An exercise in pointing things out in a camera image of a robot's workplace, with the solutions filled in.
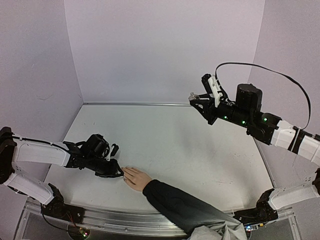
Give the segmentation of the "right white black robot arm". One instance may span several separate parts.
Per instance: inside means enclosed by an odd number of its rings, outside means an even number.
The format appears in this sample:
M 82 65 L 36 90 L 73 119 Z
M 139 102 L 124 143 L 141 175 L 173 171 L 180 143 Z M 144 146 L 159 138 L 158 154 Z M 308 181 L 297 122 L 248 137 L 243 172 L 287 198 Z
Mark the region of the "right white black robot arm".
M 246 128 L 246 134 L 266 145 L 283 148 L 310 162 L 320 164 L 320 136 L 294 126 L 281 117 L 261 112 L 262 91 L 252 84 L 237 86 L 234 103 L 222 100 L 222 90 L 214 85 L 206 94 L 191 93 L 192 107 L 213 125 L 217 119 Z M 234 218 L 244 225 L 267 223 L 278 218 L 278 210 L 320 196 L 320 171 L 294 187 L 266 190 L 254 208 L 239 210 Z

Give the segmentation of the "mannequin hand on table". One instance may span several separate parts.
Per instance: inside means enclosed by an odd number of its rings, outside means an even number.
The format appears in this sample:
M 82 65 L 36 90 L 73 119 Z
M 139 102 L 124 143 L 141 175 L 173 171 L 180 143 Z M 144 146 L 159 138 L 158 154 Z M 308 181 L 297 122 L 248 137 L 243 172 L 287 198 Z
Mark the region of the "mannequin hand on table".
M 142 192 L 149 182 L 153 179 L 145 172 L 134 167 L 123 167 L 124 182 L 133 190 Z

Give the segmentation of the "black sleeved forearm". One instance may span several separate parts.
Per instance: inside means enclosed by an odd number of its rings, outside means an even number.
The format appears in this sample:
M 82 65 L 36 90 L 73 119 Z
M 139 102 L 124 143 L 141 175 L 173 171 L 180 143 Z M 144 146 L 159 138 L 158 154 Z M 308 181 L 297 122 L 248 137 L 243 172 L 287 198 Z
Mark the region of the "black sleeved forearm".
M 241 222 L 212 205 L 159 180 L 151 180 L 143 189 L 148 202 L 168 220 L 190 234 L 198 227 L 224 231 L 236 230 Z

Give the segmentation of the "clear nail polish bottle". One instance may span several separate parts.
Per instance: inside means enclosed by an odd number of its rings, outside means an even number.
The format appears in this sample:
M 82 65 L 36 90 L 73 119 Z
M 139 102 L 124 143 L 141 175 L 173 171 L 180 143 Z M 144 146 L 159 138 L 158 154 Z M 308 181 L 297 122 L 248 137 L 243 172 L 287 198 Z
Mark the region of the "clear nail polish bottle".
M 199 96 L 197 94 L 195 94 L 194 92 L 190 93 L 190 96 L 188 97 L 188 100 L 191 101 L 196 101 L 199 99 Z

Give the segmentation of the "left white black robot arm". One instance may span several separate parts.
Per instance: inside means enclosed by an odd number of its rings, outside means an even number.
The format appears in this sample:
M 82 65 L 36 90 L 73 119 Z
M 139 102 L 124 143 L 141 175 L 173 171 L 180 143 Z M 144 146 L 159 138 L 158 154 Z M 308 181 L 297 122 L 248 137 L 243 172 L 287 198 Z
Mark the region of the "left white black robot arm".
M 22 137 L 10 127 L 0 131 L 0 183 L 27 195 L 47 207 L 56 218 L 64 218 L 68 208 L 58 188 L 29 176 L 19 163 L 42 163 L 67 169 L 89 169 L 100 178 L 124 175 L 115 155 L 117 144 L 109 144 L 102 135 L 93 134 L 86 141 L 48 142 Z

